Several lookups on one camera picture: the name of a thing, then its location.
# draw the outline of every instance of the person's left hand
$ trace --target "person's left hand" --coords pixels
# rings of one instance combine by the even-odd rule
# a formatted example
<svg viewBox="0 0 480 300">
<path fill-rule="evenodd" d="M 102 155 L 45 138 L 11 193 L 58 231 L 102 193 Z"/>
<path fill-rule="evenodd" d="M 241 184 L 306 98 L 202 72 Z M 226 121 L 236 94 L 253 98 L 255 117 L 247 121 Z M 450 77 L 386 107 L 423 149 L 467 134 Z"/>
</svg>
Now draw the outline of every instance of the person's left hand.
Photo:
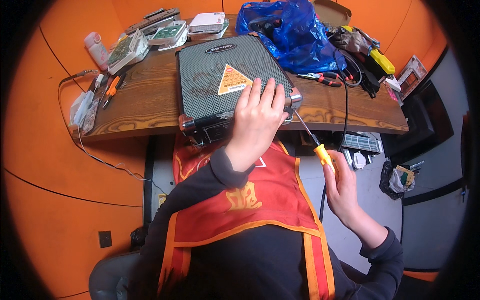
<svg viewBox="0 0 480 300">
<path fill-rule="evenodd" d="M 275 79 L 270 78 L 260 97 L 261 87 L 262 80 L 255 78 L 252 87 L 248 85 L 243 89 L 235 107 L 233 136 L 225 147 L 235 171 L 246 171 L 265 153 L 278 127 L 288 117 L 288 113 L 283 112 L 283 85 L 275 89 Z"/>
</svg>

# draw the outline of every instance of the cardboard box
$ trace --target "cardboard box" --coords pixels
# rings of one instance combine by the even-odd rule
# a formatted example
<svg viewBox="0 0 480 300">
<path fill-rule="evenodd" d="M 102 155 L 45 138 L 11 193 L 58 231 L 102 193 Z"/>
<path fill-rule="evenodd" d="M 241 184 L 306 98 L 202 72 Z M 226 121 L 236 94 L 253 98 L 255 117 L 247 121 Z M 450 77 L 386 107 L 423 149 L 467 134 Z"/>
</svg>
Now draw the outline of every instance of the cardboard box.
<svg viewBox="0 0 480 300">
<path fill-rule="evenodd" d="M 313 7 L 322 22 L 330 23 L 333 26 L 348 25 L 352 12 L 331 0 L 315 0 Z"/>
</svg>

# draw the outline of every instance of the blue plastic bag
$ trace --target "blue plastic bag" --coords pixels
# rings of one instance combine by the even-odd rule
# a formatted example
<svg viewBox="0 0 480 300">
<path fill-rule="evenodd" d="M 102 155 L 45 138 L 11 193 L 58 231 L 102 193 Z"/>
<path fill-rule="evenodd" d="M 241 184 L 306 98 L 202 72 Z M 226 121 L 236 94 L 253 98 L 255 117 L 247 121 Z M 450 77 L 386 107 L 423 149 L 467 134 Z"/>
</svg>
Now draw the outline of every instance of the blue plastic bag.
<svg viewBox="0 0 480 300">
<path fill-rule="evenodd" d="M 239 35 L 257 32 L 282 68 L 290 72 L 337 70 L 335 46 L 307 0 L 247 2 L 240 8 L 235 31 Z M 343 70 L 345 58 L 338 51 L 335 55 Z"/>
</svg>

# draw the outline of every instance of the red-handled pliers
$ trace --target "red-handled pliers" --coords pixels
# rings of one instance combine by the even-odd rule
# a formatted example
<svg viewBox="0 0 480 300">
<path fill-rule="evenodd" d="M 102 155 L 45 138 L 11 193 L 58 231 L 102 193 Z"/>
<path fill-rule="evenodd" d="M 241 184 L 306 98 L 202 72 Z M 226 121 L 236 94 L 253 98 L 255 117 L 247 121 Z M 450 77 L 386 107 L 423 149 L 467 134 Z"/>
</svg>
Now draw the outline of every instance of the red-handled pliers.
<svg viewBox="0 0 480 300">
<path fill-rule="evenodd" d="M 298 74 L 299 77 L 314 79 L 323 84 L 332 86 L 332 87 L 341 87 L 343 82 L 335 82 L 328 80 L 327 78 L 339 79 L 341 76 L 335 72 L 322 72 L 322 73 L 308 73 L 308 74 Z"/>
</svg>

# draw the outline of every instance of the black television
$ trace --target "black television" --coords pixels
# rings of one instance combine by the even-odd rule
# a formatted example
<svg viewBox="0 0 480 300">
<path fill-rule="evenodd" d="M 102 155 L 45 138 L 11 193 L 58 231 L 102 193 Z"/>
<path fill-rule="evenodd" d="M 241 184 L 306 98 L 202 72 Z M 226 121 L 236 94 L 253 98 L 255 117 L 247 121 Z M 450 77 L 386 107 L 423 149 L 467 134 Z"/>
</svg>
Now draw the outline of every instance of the black television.
<svg viewBox="0 0 480 300">
<path fill-rule="evenodd" d="M 385 156 L 390 157 L 394 166 L 435 148 L 454 134 L 444 103 L 431 80 L 418 86 L 403 102 L 409 131 L 402 135 L 381 134 Z"/>
</svg>

